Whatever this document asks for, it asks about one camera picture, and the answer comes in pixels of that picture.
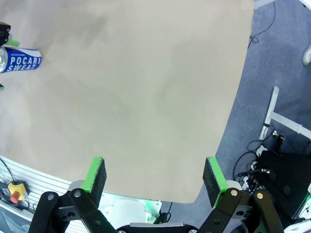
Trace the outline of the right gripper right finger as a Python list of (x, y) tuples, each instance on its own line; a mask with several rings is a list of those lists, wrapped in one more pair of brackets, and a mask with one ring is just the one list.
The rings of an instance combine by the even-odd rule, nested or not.
[(200, 233), (222, 233), (233, 218), (241, 221), (247, 233), (284, 232), (270, 195), (230, 187), (215, 157), (206, 158), (203, 181), (212, 211), (199, 228)]

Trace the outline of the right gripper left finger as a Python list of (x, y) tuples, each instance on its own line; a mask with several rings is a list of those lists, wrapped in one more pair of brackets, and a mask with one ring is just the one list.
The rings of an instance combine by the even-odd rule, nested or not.
[(41, 195), (29, 228), (30, 233), (64, 233), (69, 223), (80, 220), (89, 233), (115, 233), (98, 209), (106, 181), (104, 159), (95, 157), (81, 187), (63, 195)]

